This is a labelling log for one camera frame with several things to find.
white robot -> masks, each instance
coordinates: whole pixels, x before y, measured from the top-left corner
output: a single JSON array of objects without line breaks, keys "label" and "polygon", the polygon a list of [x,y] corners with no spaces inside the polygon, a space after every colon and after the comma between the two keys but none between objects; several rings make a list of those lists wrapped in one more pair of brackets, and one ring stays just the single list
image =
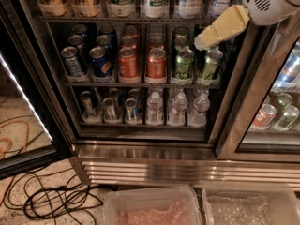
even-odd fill
[{"label": "white robot", "polygon": [[279,23],[300,10],[300,0],[243,0],[232,5],[195,37],[198,50],[218,45],[242,33],[252,20],[257,25]]}]

glass door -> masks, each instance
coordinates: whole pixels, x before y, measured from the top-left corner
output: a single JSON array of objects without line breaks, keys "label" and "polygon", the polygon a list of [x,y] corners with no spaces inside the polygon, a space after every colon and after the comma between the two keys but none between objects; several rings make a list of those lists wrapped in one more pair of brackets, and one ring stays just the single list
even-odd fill
[{"label": "glass door", "polygon": [[0,179],[70,157],[68,137],[40,82],[30,46],[24,48],[0,4]]},{"label": "glass door", "polygon": [[219,141],[218,158],[299,161],[299,17],[274,28],[266,50],[262,44],[254,54]]}]

stainless steel base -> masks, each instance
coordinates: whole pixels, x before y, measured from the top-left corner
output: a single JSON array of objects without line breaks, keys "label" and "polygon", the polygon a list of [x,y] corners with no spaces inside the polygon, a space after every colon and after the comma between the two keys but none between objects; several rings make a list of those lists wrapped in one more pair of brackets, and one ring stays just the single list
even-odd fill
[{"label": "stainless steel base", "polygon": [[299,164],[216,160],[211,149],[85,145],[71,163],[88,184],[196,188],[223,180],[287,183],[300,191]]}]

led light strip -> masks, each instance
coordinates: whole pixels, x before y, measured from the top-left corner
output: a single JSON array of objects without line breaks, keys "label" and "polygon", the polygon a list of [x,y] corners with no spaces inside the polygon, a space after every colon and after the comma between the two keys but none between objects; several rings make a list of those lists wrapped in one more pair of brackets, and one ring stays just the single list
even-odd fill
[{"label": "led light strip", "polygon": [[29,109],[31,110],[31,112],[34,114],[34,116],[36,117],[38,123],[41,125],[41,127],[43,128],[44,132],[46,133],[47,137],[50,139],[50,141],[53,141],[53,137],[50,135],[49,131],[46,129],[45,125],[42,123],[42,121],[40,120],[38,114],[35,111],[35,108],[31,105],[28,97],[26,96],[26,94],[24,93],[24,91],[22,90],[22,88],[19,86],[16,77],[13,75],[13,73],[11,72],[9,65],[6,61],[6,59],[3,57],[2,53],[0,52],[0,63],[2,64],[2,66],[4,67],[4,69],[7,71],[7,74],[9,76],[9,78],[14,81],[17,89],[19,90],[19,92],[22,95],[22,98],[27,102]]}]

speaker grille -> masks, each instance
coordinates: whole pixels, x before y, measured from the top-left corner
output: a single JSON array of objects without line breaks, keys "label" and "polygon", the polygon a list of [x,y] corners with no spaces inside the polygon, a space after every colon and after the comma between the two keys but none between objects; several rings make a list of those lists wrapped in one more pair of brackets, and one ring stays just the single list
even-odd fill
[{"label": "speaker grille", "polygon": [[270,8],[270,0],[254,0],[258,10],[267,11]]}]

